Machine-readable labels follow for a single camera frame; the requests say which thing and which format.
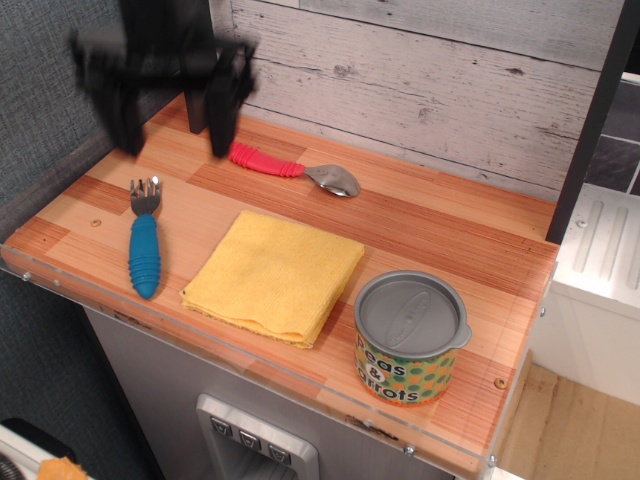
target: metal spoon head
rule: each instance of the metal spoon head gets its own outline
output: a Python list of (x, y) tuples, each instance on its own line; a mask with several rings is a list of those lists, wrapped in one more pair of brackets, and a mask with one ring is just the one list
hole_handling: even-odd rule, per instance
[(339, 165), (306, 167), (304, 174), (321, 188), (339, 197), (355, 197), (360, 193), (356, 177)]

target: pink spoon handle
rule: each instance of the pink spoon handle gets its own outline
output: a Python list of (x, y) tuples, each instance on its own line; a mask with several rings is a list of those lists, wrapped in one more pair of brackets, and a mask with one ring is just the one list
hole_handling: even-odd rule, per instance
[(229, 159), (241, 167), (280, 177), (299, 177), (305, 169), (304, 165), (270, 157), (238, 142), (231, 144)]

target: screw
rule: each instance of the screw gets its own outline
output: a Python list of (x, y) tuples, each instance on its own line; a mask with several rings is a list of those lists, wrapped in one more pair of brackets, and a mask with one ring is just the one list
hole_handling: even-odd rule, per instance
[(507, 381), (504, 378), (496, 378), (493, 384), (498, 390), (504, 390), (507, 388)]

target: spoon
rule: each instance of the spoon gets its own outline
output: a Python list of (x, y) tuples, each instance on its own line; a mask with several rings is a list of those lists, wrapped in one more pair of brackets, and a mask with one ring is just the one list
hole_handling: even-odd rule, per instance
[(300, 163), (270, 157), (238, 142), (231, 144), (229, 159), (242, 167), (269, 175), (299, 177), (305, 174), (321, 188), (339, 197), (355, 197), (360, 193), (358, 180), (339, 165), (305, 167)]

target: folded cloth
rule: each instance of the folded cloth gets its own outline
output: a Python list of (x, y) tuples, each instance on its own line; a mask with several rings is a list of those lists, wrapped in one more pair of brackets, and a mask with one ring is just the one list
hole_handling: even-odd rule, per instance
[(245, 210), (182, 291), (182, 306), (311, 348), (364, 245)]

